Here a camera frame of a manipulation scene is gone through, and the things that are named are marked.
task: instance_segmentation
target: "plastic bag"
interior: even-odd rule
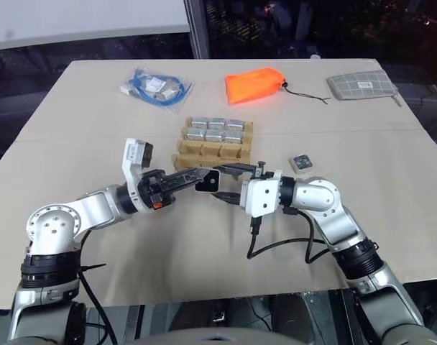
[[[137,68],[131,78],[119,86],[128,96],[178,113],[193,88],[193,82],[173,75]]]
[[[277,92],[284,76],[273,68],[260,68],[239,75],[225,77],[228,103],[236,104]]]

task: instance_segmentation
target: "blue cable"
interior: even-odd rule
[[[158,74],[151,74],[151,75],[142,75],[142,74],[143,74],[143,70],[135,70],[134,77],[129,81],[129,84],[137,89],[138,92],[134,93],[135,96],[155,106],[172,106],[173,104],[180,102],[185,97],[185,95],[188,92],[188,89],[190,88],[190,86],[188,86],[187,90],[185,90],[185,86],[176,77],[172,77],[168,75],[158,75]],[[159,99],[156,99],[148,95],[148,93],[146,93],[142,87],[142,82],[145,81],[146,79],[151,79],[153,77],[158,78],[164,82],[173,81],[174,83],[177,83],[179,88],[177,95],[166,101],[161,101]]]

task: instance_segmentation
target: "orange drawstring bag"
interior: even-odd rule
[[[284,83],[284,76],[273,68],[260,68],[225,77],[228,103],[236,104],[271,95]]]

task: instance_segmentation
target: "table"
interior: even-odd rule
[[[182,0],[0,0],[0,49],[189,31]]]
[[[118,92],[137,66],[195,81],[179,114]],[[28,216],[48,203],[123,183],[127,137],[154,145],[152,168],[173,173],[172,154],[187,116],[254,122],[252,161],[295,177],[288,158],[308,154],[308,176],[333,181],[363,230],[403,281],[437,278],[437,146],[405,102],[391,98],[320,101],[283,91],[250,103],[226,103],[224,76],[258,67],[280,70],[290,89],[329,96],[325,78],[375,70],[375,60],[127,60],[72,63],[0,162],[0,308],[8,308],[28,245]],[[222,188],[239,190],[224,178]],[[169,208],[136,214],[95,231],[83,264],[104,305],[292,293],[345,286],[332,256],[304,262],[304,244],[252,260],[249,217],[210,195],[183,190]],[[306,236],[301,217],[266,216],[256,248]],[[88,303],[82,291],[80,300]]]

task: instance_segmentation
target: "beige table surface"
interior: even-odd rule
[[[196,81],[180,114],[117,93],[115,84],[137,65],[164,73],[182,70]],[[344,203],[403,282],[437,278],[437,146],[409,108],[388,98],[330,100],[326,106],[283,92],[237,107],[226,105],[227,70],[267,65],[296,81],[294,90],[322,97],[330,95],[325,77],[379,68],[374,60],[73,63],[0,162],[0,308],[11,305],[19,282],[31,212],[123,183],[126,137],[151,142],[152,167],[172,173],[171,155],[190,115],[253,120],[252,159],[265,160],[268,170],[280,168],[295,177],[288,158],[308,154],[314,163],[310,175],[337,184]],[[224,178],[222,187],[238,190],[239,184]],[[344,286],[331,256],[304,263],[304,244],[247,260],[249,217],[243,211],[193,190],[176,196],[171,207],[95,231],[86,242],[83,263],[107,263],[86,273],[104,305]],[[278,212],[264,218],[257,248],[305,236],[307,230],[302,218]],[[84,293],[80,299],[88,301]]]

